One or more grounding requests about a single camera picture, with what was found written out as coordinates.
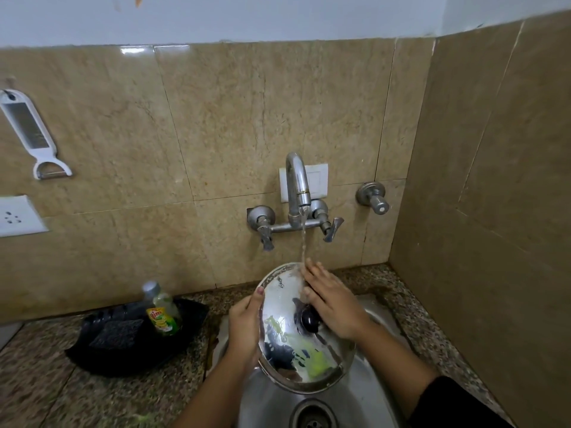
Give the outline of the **steel lid with black knob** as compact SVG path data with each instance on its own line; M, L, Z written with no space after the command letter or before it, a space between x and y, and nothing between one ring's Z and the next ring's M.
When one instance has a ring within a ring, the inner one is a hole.
M339 338L304 294L302 264L290 262L268 273L259 310L259 366L279 387L315 394L338 383L352 366L356 346Z

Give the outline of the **steel sink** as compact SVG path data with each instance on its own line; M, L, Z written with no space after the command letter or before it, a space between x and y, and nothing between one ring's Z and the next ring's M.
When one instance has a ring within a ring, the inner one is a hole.
M307 398L329 405L339 428L407 428L405 417L387 384L356 346L351 368L338 383L315 394L279 387L259 363L246 381L235 428L289 428L294 407Z

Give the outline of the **person's left hand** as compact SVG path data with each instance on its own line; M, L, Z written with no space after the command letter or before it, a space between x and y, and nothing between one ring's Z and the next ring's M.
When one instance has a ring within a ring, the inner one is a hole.
M234 304L229 311L227 354L246 370L253 369L260 353L261 321L260 311L254 313L254 292Z

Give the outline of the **steel wall valve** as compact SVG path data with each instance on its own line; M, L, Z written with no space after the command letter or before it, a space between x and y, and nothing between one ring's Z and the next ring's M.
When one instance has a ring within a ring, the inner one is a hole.
M384 215L390 208L385 194L385 186L381 182L371 181L357 189L355 199L358 204L370 207L376 215Z

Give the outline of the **sink drain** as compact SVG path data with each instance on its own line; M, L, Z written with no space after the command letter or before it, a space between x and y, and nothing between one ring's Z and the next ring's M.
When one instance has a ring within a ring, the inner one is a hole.
M329 405L319 399L307 398L294 407L289 428L339 428L339 422Z

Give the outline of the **white wall socket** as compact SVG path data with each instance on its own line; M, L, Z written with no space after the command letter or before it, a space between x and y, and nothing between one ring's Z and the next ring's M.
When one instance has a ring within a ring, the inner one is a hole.
M49 229L27 195L0 196L0 238L47 231Z

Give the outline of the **white grater with peeler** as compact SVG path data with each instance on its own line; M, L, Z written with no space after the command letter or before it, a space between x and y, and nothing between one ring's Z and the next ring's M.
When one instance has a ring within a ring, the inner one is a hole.
M73 176L71 168L58 158L50 132L32 100L23 92L0 89L0 109L27 153L35 159L32 175L36 180Z

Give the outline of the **black scrub sponge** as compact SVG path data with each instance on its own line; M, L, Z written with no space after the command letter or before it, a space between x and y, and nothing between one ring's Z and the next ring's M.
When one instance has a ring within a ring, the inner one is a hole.
M136 344L137 335L144 321L110 321L89 343L96 350L127 350Z

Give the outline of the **black plastic tray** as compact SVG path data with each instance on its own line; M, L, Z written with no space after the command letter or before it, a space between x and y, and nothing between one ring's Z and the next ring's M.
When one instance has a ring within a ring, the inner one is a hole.
M68 359L90 374L129 377L156 369L184 352L197 337L209 307L182 297L174 300L182 314L182 330L173 336L159 333L146 314L143 301L100 309L84 317L75 344L65 350ZM89 343L110 321L144 321L135 345L127 350L96 350Z

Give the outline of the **black sleeve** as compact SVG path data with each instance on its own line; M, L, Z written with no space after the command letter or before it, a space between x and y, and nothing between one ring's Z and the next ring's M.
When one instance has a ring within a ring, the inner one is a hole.
M408 418L410 428L513 428L446 376L433 380Z

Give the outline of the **steel wall faucet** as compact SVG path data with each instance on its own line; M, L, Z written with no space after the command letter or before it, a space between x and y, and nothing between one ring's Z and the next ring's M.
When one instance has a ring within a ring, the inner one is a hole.
M285 177L288 194L288 221L277 224L274 210L266 205L247 209L247 224L261 239L263 251L274 249L275 233L305 231L318 228L324 234L324 242L331 243L339 227L344 223L341 217L330 219L324 200L312 199L307 171L302 157L291 152L286 157Z

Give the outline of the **person's right hand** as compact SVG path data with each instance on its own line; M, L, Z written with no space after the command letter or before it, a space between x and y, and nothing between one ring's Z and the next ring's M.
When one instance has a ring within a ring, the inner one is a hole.
M375 323L356 296L320 262L306 259L301 273L306 287L311 287L325 301L325 311L317 311L325 324L340 338L355 343L363 341Z

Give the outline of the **person's right forearm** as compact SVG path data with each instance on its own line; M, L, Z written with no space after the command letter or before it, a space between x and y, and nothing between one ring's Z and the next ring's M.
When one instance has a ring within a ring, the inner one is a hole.
M438 377L437 371L405 347L365 311L353 314L350 338L390 388L403 415L409 418L421 395Z

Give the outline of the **person's left forearm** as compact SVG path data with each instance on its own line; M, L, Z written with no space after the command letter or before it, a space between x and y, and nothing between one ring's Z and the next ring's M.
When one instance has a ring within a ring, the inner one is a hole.
M259 358L227 350L172 428L232 428L248 377Z

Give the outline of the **white switch plate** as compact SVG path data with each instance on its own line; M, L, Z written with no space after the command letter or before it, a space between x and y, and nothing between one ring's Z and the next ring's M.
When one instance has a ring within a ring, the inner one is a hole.
M311 200L323 199L328 192L328 164L306 165L305 172L310 188ZM288 202L285 167L279 169L281 203Z

